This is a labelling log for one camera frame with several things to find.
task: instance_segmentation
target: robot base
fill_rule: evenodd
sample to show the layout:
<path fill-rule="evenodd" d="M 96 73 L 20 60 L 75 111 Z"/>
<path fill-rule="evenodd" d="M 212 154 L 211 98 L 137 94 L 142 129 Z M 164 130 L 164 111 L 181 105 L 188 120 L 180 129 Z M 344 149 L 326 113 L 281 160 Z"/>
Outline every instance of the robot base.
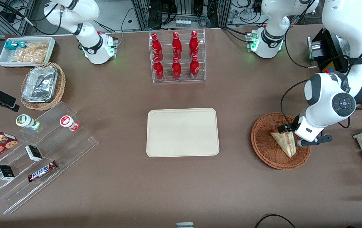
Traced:
<path fill-rule="evenodd" d="M 85 52 L 84 48 L 84 54 L 88 60 L 94 64 L 102 64 L 108 61 L 111 58 L 116 57 L 116 51 L 118 49 L 118 40 L 113 40 L 111 36 L 108 36 L 106 34 L 100 34 L 100 36 L 103 38 L 103 44 L 100 47 L 100 49 L 97 50 L 95 54 L 89 54 Z"/>
<path fill-rule="evenodd" d="M 281 41 L 279 47 L 269 47 L 264 40 L 262 40 L 261 32 L 264 30 L 263 27 L 253 30 L 251 36 L 246 36 L 247 42 L 253 42 L 247 44 L 247 50 L 249 52 L 254 52 L 261 58 L 272 58 L 282 49 L 282 44 L 284 41 Z"/>

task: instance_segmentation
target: black box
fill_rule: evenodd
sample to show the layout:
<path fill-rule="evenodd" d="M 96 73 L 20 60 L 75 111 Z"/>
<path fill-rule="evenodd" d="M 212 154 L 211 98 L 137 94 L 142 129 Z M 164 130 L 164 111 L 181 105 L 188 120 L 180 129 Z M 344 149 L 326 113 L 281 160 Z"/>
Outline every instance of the black box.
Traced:
<path fill-rule="evenodd" d="M 35 162 L 40 162 L 42 160 L 41 152 L 36 146 L 28 145 L 25 146 L 26 153 L 28 153 L 29 159 Z"/>
<path fill-rule="evenodd" d="M 14 173 L 12 172 L 11 166 L 0 165 L 0 180 L 10 181 L 15 178 Z"/>

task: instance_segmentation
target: white plastic tray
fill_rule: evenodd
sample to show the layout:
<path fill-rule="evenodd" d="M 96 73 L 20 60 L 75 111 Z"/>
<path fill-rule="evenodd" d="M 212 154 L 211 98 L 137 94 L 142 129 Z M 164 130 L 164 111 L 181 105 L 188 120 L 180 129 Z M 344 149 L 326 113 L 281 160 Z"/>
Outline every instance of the white plastic tray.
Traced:
<path fill-rule="evenodd" d="M 47 48 L 47 53 L 43 63 L 49 62 L 50 57 L 53 52 L 54 45 L 56 43 L 55 39 L 51 37 L 16 37 L 8 38 L 7 41 L 26 41 L 31 43 L 48 43 L 49 47 Z M 3 67 L 33 67 L 42 63 L 33 63 L 33 62 L 12 62 L 12 57 L 14 56 L 15 50 L 9 50 L 3 48 L 0 54 L 0 66 Z"/>
<path fill-rule="evenodd" d="M 216 111 L 213 108 L 150 111 L 146 153 L 149 157 L 217 155 Z"/>

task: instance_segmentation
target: aluminum foil container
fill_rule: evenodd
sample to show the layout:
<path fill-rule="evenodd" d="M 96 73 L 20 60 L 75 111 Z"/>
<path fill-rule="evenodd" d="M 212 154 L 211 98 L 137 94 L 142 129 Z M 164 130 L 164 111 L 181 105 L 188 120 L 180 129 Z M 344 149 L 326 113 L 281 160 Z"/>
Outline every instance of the aluminum foil container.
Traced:
<path fill-rule="evenodd" d="M 51 102 L 58 74 L 59 71 L 52 66 L 32 69 L 22 92 L 22 100 L 29 103 Z"/>

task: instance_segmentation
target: clear acrylic rack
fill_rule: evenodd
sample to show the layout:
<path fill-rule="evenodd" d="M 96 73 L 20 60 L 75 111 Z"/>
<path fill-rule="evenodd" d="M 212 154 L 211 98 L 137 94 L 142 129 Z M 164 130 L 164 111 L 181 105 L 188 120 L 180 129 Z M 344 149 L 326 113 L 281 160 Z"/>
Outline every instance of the clear acrylic rack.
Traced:
<path fill-rule="evenodd" d="M 36 119 L 41 123 L 37 131 L 23 128 L 15 134 L 19 144 L 0 155 L 0 164 L 11 166 L 15 175 L 11 181 L 0 180 L 0 207 L 3 214 L 15 211 L 98 144 L 90 131 L 78 121 L 76 113 L 65 103 L 60 102 Z M 59 121 L 65 115 L 80 123 L 80 129 L 70 131 L 62 127 Z M 25 150 L 27 145 L 38 147 L 43 156 L 40 162 L 29 159 Z M 28 175 L 53 160 L 58 165 L 56 169 L 29 183 Z"/>
<path fill-rule="evenodd" d="M 197 79 L 191 79 L 190 78 L 190 39 L 191 39 L 191 32 L 197 31 L 197 38 L 199 40 L 199 52 L 198 52 L 198 62 L 199 62 L 199 76 Z M 204 29 L 186 29 L 186 30 L 172 30 L 172 32 L 178 32 L 179 39 L 182 44 L 182 58 L 180 59 L 179 63 L 181 64 L 182 68 L 182 77 L 180 81 L 174 80 L 172 77 L 172 58 L 174 57 L 174 54 L 172 53 L 172 33 L 168 32 L 167 30 L 158 30 L 150 32 L 149 35 L 149 49 L 150 49 L 150 63 L 152 66 L 152 79 L 153 82 L 196 82 L 196 81 L 205 81 L 206 80 L 206 69 L 205 69 L 205 63 L 206 63 L 206 49 L 205 49 L 205 30 Z M 153 68 L 153 50 L 152 50 L 152 34 L 156 33 L 158 40 L 161 43 L 162 49 L 163 49 L 163 60 L 161 61 L 161 64 L 163 65 L 164 69 L 164 75 L 165 79 L 163 81 L 157 80 L 155 74 L 154 74 L 154 68 Z"/>

